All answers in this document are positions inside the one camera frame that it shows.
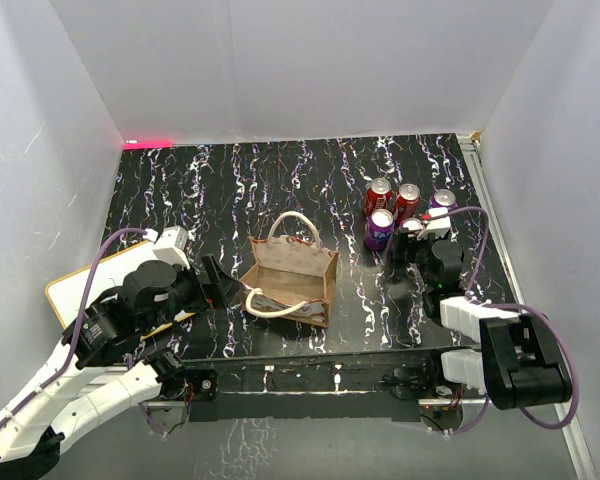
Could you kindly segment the purple Fanta can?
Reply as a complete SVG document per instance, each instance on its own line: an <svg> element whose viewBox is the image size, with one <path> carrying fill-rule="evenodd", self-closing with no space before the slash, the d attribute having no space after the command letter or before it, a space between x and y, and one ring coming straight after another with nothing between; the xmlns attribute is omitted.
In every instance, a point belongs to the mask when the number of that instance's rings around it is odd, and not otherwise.
<svg viewBox="0 0 600 480"><path fill-rule="evenodd" d="M436 190L429 199L428 208L446 208L452 211L457 207L456 195L448 189Z"/></svg>
<svg viewBox="0 0 600 480"><path fill-rule="evenodd" d="M364 244L372 251L382 251L393 233L394 219L390 211L376 209L367 218Z"/></svg>
<svg viewBox="0 0 600 480"><path fill-rule="evenodd" d="M417 237L423 229L424 224L420 219L407 218L400 223L398 232L400 234Z"/></svg>

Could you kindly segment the red Coca-Cola can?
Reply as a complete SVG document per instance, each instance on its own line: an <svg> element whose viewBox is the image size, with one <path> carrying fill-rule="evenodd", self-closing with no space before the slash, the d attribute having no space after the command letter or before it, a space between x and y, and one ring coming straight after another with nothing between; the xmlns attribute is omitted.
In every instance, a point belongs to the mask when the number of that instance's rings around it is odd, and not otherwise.
<svg viewBox="0 0 600 480"><path fill-rule="evenodd" d="M398 226L403 220L412 218L420 203L421 193L413 183L402 184L397 191L393 207L394 224Z"/></svg>
<svg viewBox="0 0 600 480"><path fill-rule="evenodd" d="M384 177L372 179L367 185L363 212L369 217L377 209L385 209L392 197L391 183Z"/></svg>

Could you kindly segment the burlap canvas tote bag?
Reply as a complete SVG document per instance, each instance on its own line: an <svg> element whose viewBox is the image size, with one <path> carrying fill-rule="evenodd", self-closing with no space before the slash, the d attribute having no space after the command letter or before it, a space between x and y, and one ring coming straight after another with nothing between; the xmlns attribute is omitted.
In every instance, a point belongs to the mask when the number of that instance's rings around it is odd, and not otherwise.
<svg viewBox="0 0 600 480"><path fill-rule="evenodd" d="M304 223L312 238L278 235L287 218ZM250 239L254 265L240 278L243 309L263 319L329 326L340 254L327 248L314 223L297 211L282 213L264 239Z"/></svg>

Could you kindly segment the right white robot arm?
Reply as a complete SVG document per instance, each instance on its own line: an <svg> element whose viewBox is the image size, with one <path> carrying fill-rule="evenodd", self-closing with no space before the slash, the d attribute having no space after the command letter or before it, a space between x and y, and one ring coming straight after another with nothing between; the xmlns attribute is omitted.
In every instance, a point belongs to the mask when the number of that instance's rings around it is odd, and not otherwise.
<svg viewBox="0 0 600 480"><path fill-rule="evenodd" d="M446 397L461 384L486 393L500 410L564 403L576 398L559 342L546 323L525 312L470 301L461 286L464 251L448 235L400 228L391 240L394 260L413 263L424 282L423 310L437 325L478 348L440 355L425 376L427 388Z"/></svg>

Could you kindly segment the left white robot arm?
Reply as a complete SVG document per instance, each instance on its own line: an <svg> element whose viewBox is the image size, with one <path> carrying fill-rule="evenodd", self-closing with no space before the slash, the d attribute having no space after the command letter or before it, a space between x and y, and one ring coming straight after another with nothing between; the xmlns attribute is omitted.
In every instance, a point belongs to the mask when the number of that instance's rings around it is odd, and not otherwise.
<svg viewBox="0 0 600 480"><path fill-rule="evenodd" d="M100 424L159 395L174 399L184 392L186 368L162 348L89 394L80 393L178 314L229 307L240 282L211 255L203 264L206 283L182 265L145 261L78 313L46 363L0 412L0 479L40 479Z"/></svg>

